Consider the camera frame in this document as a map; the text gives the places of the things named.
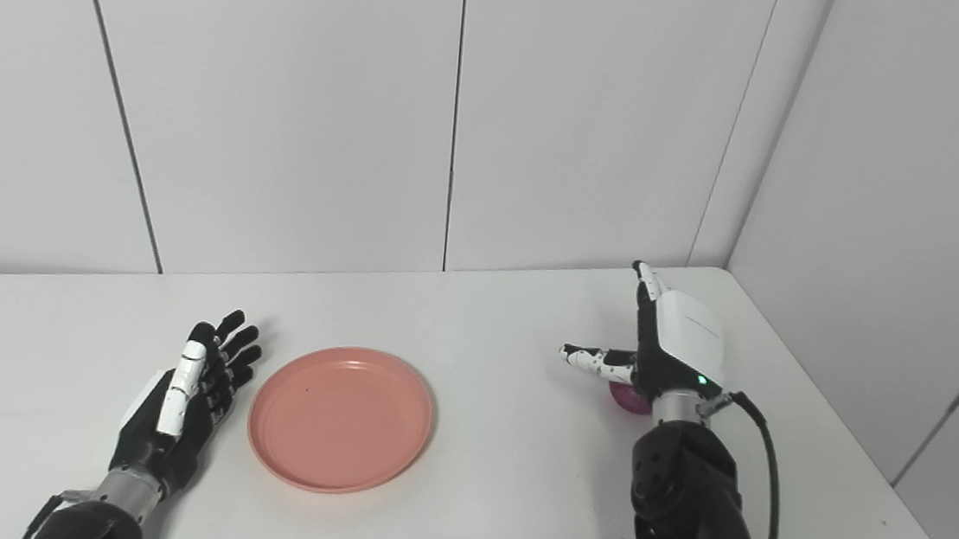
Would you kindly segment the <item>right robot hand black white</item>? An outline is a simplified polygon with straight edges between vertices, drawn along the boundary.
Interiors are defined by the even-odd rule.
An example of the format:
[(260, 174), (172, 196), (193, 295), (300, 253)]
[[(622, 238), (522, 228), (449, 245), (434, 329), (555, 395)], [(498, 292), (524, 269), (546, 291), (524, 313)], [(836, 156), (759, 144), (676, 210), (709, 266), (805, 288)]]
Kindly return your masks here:
[(720, 318), (687, 292), (662, 283), (647, 261), (635, 260), (636, 347), (615, 350), (563, 344), (567, 365), (630, 388), (647, 407), (682, 396), (702, 406), (725, 389), (726, 338)]

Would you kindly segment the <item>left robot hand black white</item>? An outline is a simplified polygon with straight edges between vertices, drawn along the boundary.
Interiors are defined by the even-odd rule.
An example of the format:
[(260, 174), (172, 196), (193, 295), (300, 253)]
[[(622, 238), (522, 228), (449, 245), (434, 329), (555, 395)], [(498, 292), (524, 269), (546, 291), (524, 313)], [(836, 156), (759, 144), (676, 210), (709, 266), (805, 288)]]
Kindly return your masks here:
[(109, 470), (152, 478), (164, 497), (185, 490), (201, 456), (262, 357), (259, 328), (238, 309), (220, 324), (198, 321), (178, 364), (164, 371), (118, 433)]

